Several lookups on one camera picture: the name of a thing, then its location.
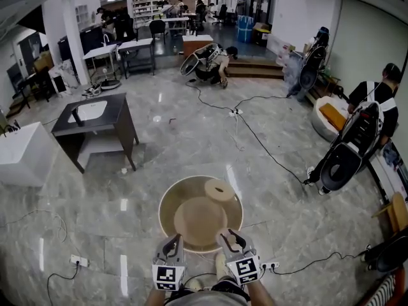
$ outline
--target sink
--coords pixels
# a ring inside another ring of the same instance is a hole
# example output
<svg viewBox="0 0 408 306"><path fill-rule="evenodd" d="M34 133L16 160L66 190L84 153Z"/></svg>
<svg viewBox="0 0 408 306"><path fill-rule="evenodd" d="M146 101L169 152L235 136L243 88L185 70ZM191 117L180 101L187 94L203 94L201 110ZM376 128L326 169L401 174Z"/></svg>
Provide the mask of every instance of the sink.
<svg viewBox="0 0 408 306"><path fill-rule="evenodd" d="M81 105L78 107L78 116L81 120L92 120L97 119L103 115L105 111L106 105L108 104L107 101L100 101L89 103L87 105ZM75 122L73 116L68 119L69 123Z"/></svg>

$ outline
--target gray tiled floor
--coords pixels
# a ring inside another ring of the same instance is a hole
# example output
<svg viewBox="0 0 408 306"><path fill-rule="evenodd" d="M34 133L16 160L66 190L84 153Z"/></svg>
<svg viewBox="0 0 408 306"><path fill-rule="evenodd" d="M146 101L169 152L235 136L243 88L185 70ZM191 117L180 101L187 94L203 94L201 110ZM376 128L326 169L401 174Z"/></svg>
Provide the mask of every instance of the gray tiled floor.
<svg viewBox="0 0 408 306"><path fill-rule="evenodd" d="M59 220L45 212L0 228L1 284L16 305L46 305L47 277L75 272L70 254L89 258L74 281L54 277L55 305L142 305L151 287L150 261L163 238L157 220L159 200L174 182L191 175L210 175L236 182L244 206L243 232L250 235L262 261L276 259L282 272L300 268L333 251L356 254L383 237L377 219L379 192L368 171L343 190L320 196L302 187L261 148L251 132L228 117L227 110L201 104L198 92L184 85L175 68L122 80L113 93L126 92L141 144L134 149L137 171L120 152L93 155L84 175L58 152L41 189L0 184L0 224L29 211L53 210L66 221L68 238L57 238ZM283 96L282 82L232 78L226 90L198 84L201 98L233 107L253 95ZM56 118L75 95L39 102L18 116L21 125ZM328 148L313 130L311 107L296 99L254 99L242 103L243 116L279 162L302 179ZM161 116L154 122L155 116ZM47 124L51 130L54 122ZM238 151L231 136L237 133ZM120 204L127 199L126 211ZM44 271L39 241L44 239ZM128 278L121 278L120 255L127 256ZM187 253L188 275L211 272L214 254ZM356 259L333 257L287 276L266 273L262 282L277 305L353 305L375 280ZM127 282L127 296L121 282ZM213 277L205 277L213 284Z"/></svg>

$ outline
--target stairs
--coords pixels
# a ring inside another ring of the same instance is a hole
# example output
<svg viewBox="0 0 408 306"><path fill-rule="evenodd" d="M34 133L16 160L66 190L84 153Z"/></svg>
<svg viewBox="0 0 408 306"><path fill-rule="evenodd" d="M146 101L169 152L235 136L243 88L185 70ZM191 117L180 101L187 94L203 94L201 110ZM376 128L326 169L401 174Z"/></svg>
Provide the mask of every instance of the stairs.
<svg viewBox="0 0 408 306"><path fill-rule="evenodd" d="M226 71L229 77L283 80L282 66L267 59L237 59L230 61Z"/></svg>

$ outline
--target power outlet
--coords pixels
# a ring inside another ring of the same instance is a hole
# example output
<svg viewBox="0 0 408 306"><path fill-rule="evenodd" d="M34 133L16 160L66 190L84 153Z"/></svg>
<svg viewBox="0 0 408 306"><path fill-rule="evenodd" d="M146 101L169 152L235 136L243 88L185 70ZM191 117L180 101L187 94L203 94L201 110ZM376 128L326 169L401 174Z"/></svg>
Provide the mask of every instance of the power outlet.
<svg viewBox="0 0 408 306"><path fill-rule="evenodd" d="M71 263L76 264L77 262L79 262L79 265L87 268L89 266L89 260L86 258L81 258L79 256L76 255L71 255Z"/></svg>
<svg viewBox="0 0 408 306"><path fill-rule="evenodd" d="M275 268L278 268L278 267L279 267L279 262L267 262L267 263L262 263L262 264L261 264L261 268L264 268L265 270L269 270L269 269L272 268L272 265L273 265L273 268L274 268L274 269L275 269Z"/></svg>

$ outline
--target dark wooden table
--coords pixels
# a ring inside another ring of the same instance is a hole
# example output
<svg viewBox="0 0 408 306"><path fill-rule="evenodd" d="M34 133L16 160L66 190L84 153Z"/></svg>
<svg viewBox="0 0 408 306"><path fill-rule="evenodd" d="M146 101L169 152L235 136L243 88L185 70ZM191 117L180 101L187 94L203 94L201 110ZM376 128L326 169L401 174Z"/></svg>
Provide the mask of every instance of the dark wooden table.
<svg viewBox="0 0 408 306"><path fill-rule="evenodd" d="M71 121L70 119L72 119L72 110L75 108L82 105L95 105L95 103L101 101L106 101L106 107L100 117L84 120L84 116L81 117L81 113L79 112L78 115L82 120L81 125L75 121L69 122ZM84 152L85 148L91 146L92 138L98 139L99 146L95 152L119 150L109 149L109 145L103 142L105 137L106 141L109 141L107 139L109 138L110 140L113 139L120 142L122 150L129 159L132 169L136 171L136 166L132 160L132 151L133 141L135 140L138 145L139 139L133 125L128 102L126 101L126 93L68 104L59 116L51 133L81 173L85 172L84 168L86 164L80 164L78 157L81 152Z"/></svg>

